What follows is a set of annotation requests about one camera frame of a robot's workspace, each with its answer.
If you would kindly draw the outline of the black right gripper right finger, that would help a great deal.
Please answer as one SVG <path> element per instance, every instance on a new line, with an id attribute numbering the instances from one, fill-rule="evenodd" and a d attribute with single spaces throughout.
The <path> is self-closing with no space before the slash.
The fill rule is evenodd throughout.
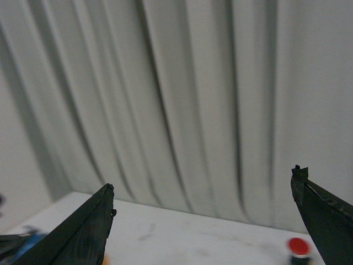
<path id="1" fill-rule="evenodd" d="M 292 169 L 291 190 L 304 225 L 325 264 L 352 264 L 352 205 Z"/>

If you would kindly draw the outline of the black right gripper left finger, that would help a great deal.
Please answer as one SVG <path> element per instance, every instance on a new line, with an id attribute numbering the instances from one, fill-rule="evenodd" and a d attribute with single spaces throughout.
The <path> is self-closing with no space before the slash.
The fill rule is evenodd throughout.
<path id="1" fill-rule="evenodd" d="M 106 184 L 14 264 L 102 264 L 116 210 Z"/>

